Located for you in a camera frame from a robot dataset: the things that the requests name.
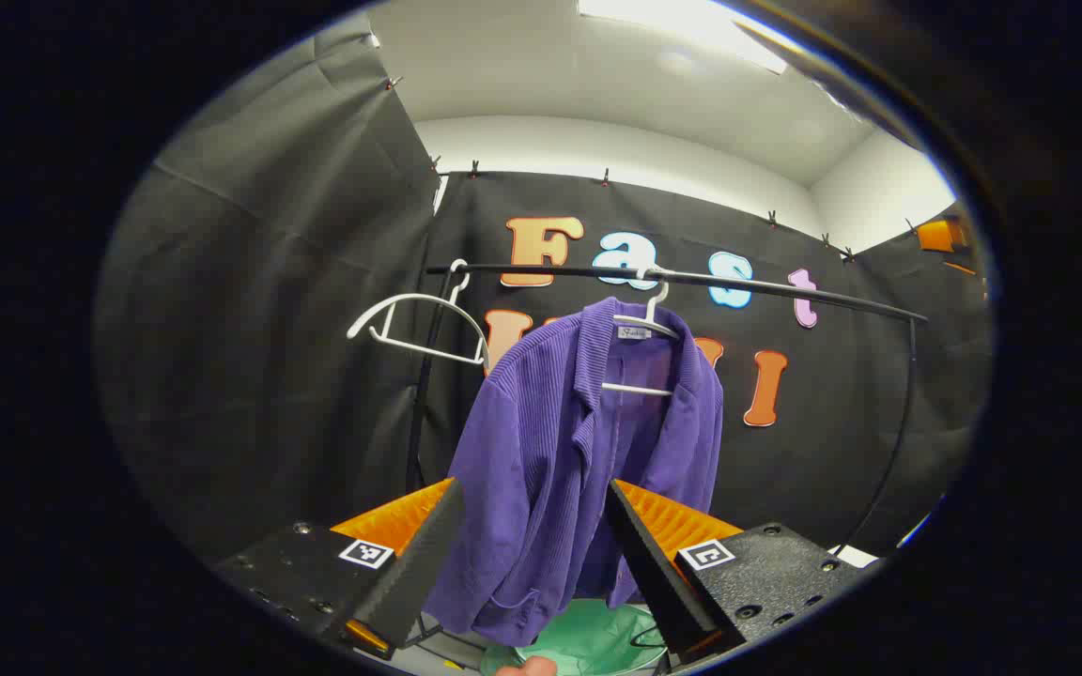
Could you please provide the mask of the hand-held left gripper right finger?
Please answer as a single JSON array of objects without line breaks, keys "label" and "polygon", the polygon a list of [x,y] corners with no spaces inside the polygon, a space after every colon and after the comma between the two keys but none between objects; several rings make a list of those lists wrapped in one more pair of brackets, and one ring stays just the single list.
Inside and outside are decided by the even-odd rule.
[{"label": "hand-held left gripper right finger", "polygon": [[607,522],[674,668],[699,670],[820,615],[868,580],[786,525],[751,530],[613,480]]}]

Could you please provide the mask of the ceiling light panel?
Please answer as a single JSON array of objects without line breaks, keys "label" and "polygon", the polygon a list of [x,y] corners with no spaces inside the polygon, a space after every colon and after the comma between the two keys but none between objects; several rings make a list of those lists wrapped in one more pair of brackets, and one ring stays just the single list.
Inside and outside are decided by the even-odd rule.
[{"label": "ceiling light panel", "polygon": [[777,47],[787,47],[782,35],[716,0],[577,0],[577,11],[582,16],[678,36],[708,50],[745,59],[765,71],[787,70],[784,57],[760,41],[765,38]]}]

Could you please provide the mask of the white clothes hanger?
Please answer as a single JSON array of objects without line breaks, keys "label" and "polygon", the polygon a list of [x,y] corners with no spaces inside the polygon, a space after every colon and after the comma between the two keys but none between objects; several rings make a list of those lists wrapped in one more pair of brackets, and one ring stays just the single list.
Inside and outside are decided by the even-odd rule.
[{"label": "white clothes hanger", "polygon": [[[380,300],[374,305],[370,305],[370,307],[366,308],[365,312],[362,312],[361,315],[348,326],[347,332],[345,332],[345,339],[353,341],[353,339],[356,339],[358,334],[365,332],[368,333],[369,337],[373,339],[377,343],[393,346],[395,349],[415,352],[415,354],[424,355],[427,358],[437,358],[440,360],[460,362],[464,364],[480,364],[480,367],[490,364],[489,345],[487,335],[485,331],[481,330],[481,324],[478,324],[469,312],[465,312],[465,309],[456,303],[456,300],[458,300],[459,295],[462,294],[462,291],[469,287],[470,278],[472,277],[469,262],[464,259],[456,259],[451,262],[450,266],[448,266],[447,271],[463,273],[462,281],[456,284],[451,291],[448,291],[447,297],[434,294],[398,294]],[[456,315],[462,317],[462,319],[467,322],[467,324],[472,326],[473,330],[475,330],[476,343],[472,355],[463,356],[456,354],[456,352],[441,352],[428,346],[428,343],[417,344],[391,337],[391,329],[392,324],[394,324],[396,308],[405,302],[423,302],[425,304],[433,305],[434,309],[454,312]]]},{"label": "white clothes hanger", "polygon": [[[654,334],[665,335],[670,341],[682,341],[682,334],[677,330],[671,329],[667,324],[661,324],[657,321],[657,306],[669,296],[670,283],[665,279],[660,279],[658,281],[658,291],[654,297],[650,297],[645,302],[645,314],[644,316],[634,316],[631,314],[613,314],[612,320],[613,324],[636,327],[637,330],[648,330],[649,339],[654,337]],[[602,384],[602,389],[606,392],[625,392],[625,393],[636,393],[639,395],[656,395],[657,397],[671,397],[672,392],[665,392],[662,389],[652,388],[639,388],[639,386],[631,386],[626,384],[618,384],[618,382],[604,382]]]}]

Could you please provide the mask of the purple corduroy jacket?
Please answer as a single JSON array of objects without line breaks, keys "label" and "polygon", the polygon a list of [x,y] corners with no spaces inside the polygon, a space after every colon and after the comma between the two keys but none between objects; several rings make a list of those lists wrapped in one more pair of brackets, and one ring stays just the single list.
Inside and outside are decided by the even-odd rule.
[{"label": "purple corduroy jacket", "polygon": [[615,479],[709,508],[724,389],[673,312],[657,309],[657,321],[682,341],[613,324],[613,314],[644,312],[615,297],[588,305],[525,334],[485,379],[450,467],[462,533],[425,602],[447,632],[523,647],[575,598],[639,604],[605,517]]}]

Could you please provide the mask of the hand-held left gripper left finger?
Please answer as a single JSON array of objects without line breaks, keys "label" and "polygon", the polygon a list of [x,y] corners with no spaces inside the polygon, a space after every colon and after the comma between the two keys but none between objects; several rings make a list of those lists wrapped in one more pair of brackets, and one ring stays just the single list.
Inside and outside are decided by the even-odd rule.
[{"label": "hand-held left gripper left finger", "polygon": [[447,478],[339,525],[292,523],[214,570],[312,637],[390,659],[410,645],[464,511],[462,483]]}]

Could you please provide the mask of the black clothes rack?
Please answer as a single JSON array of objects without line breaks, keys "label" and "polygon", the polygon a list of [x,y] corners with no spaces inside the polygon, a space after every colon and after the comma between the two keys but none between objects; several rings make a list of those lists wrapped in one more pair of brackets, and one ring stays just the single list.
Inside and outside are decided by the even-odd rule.
[{"label": "black clothes rack", "polygon": [[529,275],[553,275],[553,277],[563,277],[563,275],[571,275],[571,277],[575,277],[576,275],[576,277],[596,279],[612,278],[624,279],[624,281],[654,281],[663,284],[696,284],[705,288],[726,288],[726,290],[750,291],[751,294],[761,294],[766,296],[807,300],[808,302],[833,305],[833,307],[844,308],[847,309],[847,312],[875,314],[887,317],[888,319],[902,321],[906,324],[907,335],[903,406],[901,416],[899,416],[896,437],[894,437],[889,461],[885,465],[883,475],[880,476],[872,498],[869,499],[863,513],[860,514],[858,522],[855,523],[852,530],[848,531],[845,538],[837,544],[837,556],[841,556],[847,547],[853,546],[853,544],[858,541],[858,536],[860,536],[869,521],[871,521],[880,501],[886,496],[886,493],[888,493],[892,472],[896,468],[898,459],[901,458],[902,454],[907,424],[910,423],[911,415],[913,415],[913,390],[918,384],[919,371],[918,324],[927,324],[928,322],[927,317],[922,314],[906,312],[905,309],[893,307],[893,305],[872,302],[871,300],[836,294],[836,292],[821,291],[817,290],[817,288],[752,281],[751,279],[724,277],[724,275],[679,271],[675,269],[665,269],[665,267],[661,267],[657,264],[634,269],[634,267],[566,267],[524,264],[469,264],[467,261],[458,259],[447,266],[426,267],[425,273],[428,275],[456,275],[457,273],[470,275],[484,273],[522,273]]}]

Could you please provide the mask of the green laundry hamper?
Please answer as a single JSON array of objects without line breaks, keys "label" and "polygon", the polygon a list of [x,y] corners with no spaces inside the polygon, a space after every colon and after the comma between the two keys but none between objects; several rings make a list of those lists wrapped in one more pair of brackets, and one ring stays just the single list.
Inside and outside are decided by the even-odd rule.
[{"label": "green laundry hamper", "polygon": [[487,647],[478,671],[494,676],[499,668],[542,657],[555,664],[557,676],[628,676],[652,672],[665,655],[667,642],[644,605],[609,608],[601,600],[576,599],[532,645]]}]

